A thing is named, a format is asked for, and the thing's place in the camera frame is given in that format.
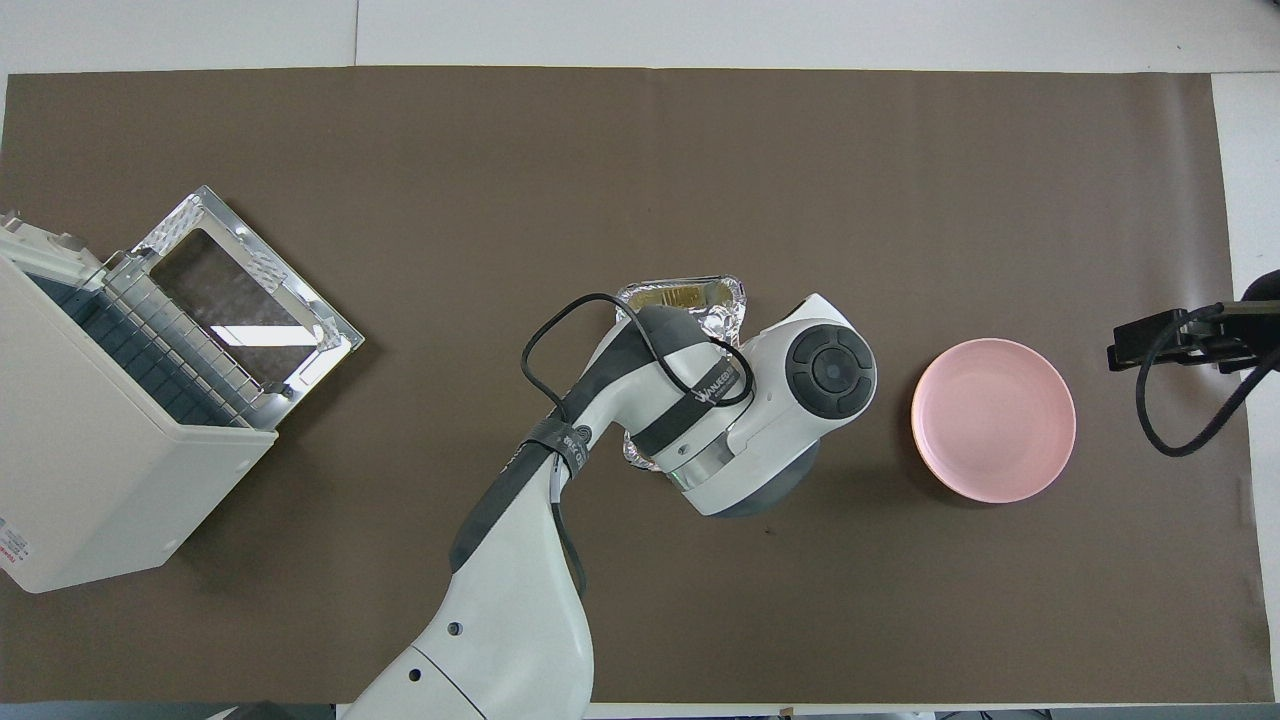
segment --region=brown tablecloth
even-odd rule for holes
[[[0,578],[0,700],[352,700],[547,411],[530,332],[712,273],[745,282],[748,334],[824,293],[881,389],[745,520],[602,441],[564,500],[596,701],[1271,700],[1244,418],[1162,457],[1103,355],[1116,324],[1230,296],[1204,76],[17,76],[5,123],[0,206],[105,256],[209,183],[370,341],[164,568]],[[567,322],[539,372],[567,387],[609,324]],[[982,336],[1043,352],[1079,415],[1062,477],[1010,506],[940,487],[908,428],[924,365]],[[1231,382],[1160,373],[1157,423],[1188,437]]]

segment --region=pink plate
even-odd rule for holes
[[[987,337],[938,355],[911,400],[915,447],[947,487],[983,502],[1048,487],[1075,446],[1062,375],[1025,345]]]

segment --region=black cable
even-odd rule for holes
[[[568,537],[568,529],[564,528],[564,516],[561,515],[559,502],[552,503],[552,520],[556,521],[556,533],[561,537],[561,544],[564,547],[564,555],[568,557],[570,568],[573,570],[573,584],[577,587],[577,597],[581,598],[586,594],[586,569],[582,568],[582,559],[577,556],[577,548],[573,547],[573,539]]]
[[[659,355],[657,350],[654,350],[653,340],[649,338],[649,332],[645,331],[644,325],[640,323],[640,318],[636,316],[636,311],[632,310],[630,305],[627,305],[626,302],[618,300],[612,295],[604,292],[591,292],[570,302],[559,313],[553,315],[550,320],[543,323],[543,327],[538,328],[538,332],[535,332],[534,336],[529,338],[529,343],[525,345],[525,351],[520,354],[520,372],[525,374],[525,378],[527,378],[529,382],[534,384],[534,387],[543,391],[543,395],[550,398],[550,401],[556,405],[556,411],[559,415],[561,420],[566,423],[571,420],[571,418],[568,418],[568,413],[564,410],[564,402],[561,400],[559,395],[556,393],[556,391],[548,387],[547,383],[538,379],[534,375],[534,372],[529,369],[529,355],[530,352],[534,351],[534,346],[538,345],[538,341],[540,341],[544,334],[547,334],[552,328],[554,328],[557,323],[563,320],[566,315],[594,300],[603,300],[605,302],[616,305],[620,310],[622,310],[622,314],[631,320],[631,323],[636,327],[637,331],[640,331],[640,340],[644,341],[645,348],[648,348],[649,354],[653,355],[654,360],[658,361],[658,365],[662,368],[662,372],[667,374],[667,378],[672,382],[672,384],[680,388],[681,392],[685,393],[692,392],[692,388],[685,384],[685,382],[681,380],[678,375],[676,375],[676,372],[671,369],[671,365],[667,364],[667,359]],[[746,400],[748,396],[751,395],[751,391],[755,389],[755,373],[751,370],[751,365],[746,361],[746,357],[744,357],[742,354],[739,352],[736,347],[719,338],[710,337],[708,340],[710,340],[717,346],[728,350],[730,355],[732,355],[733,359],[736,359],[739,364],[742,365],[742,374],[746,380],[745,386],[742,387],[742,392],[737,393],[733,397],[723,397],[716,401],[716,407],[728,407],[730,405],[737,405],[739,402]]]
[[[1217,432],[1222,429],[1222,425],[1231,419],[1231,415],[1239,410],[1240,405],[1244,404],[1244,398],[1253,392],[1253,388],[1262,382],[1262,378],[1271,370],[1280,366],[1280,347],[1277,347],[1271,351],[1270,355],[1263,357],[1261,363],[1258,363],[1258,366],[1249,373],[1248,378],[1244,378],[1244,382],[1242,382],[1239,387],[1235,388],[1235,392],[1226,398],[1226,402],[1222,404],[1222,407],[1219,409],[1199,434],[1192,438],[1192,441],[1187,445],[1178,447],[1167,445],[1160,434],[1156,433],[1156,429],[1151,425],[1151,418],[1147,415],[1147,374],[1151,373],[1151,366],[1156,364],[1156,355],[1160,354],[1160,348],[1164,347],[1171,337],[1174,337],[1178,328],[1181,328],[1188,323],[1212,318],[1221,313],[1222,304],[1216,302],[1213,305],[1206,305],[1204,307],[1192,310],[1184,319],[1170,322],[1165,325],[1160,334],[1156,336],[1156,340],[1152,341],[1151,347],[1147,348],[1146,357],[1142,359],[1142,368],[1138,369],[1138,384],[1134,388],[1134,402],[1138,406],[1138,423],[1142,425],[1142,432],[1146,433],[1151,445],[1170,457],[1185,457],[1204,447],[1204,443],[1213,439],[1213,436],[1216,436]]]

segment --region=sticker with red text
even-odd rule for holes
[[[0,518],[0,560],[9,565],[22,565],[31,557],[31,543],[12,524]]]

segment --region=white robotic arm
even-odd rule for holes
[[[463,523],[435,618],[344,717],[581,719],[591,638],[552,509],[609,423],[703,515],[740,516],[790,492],[818,438],[874,395],[870,348],[817,295],[742,355],[754,387],[681,309],[646,306],[620,322],[561,401],[566,421],[541,423]]]

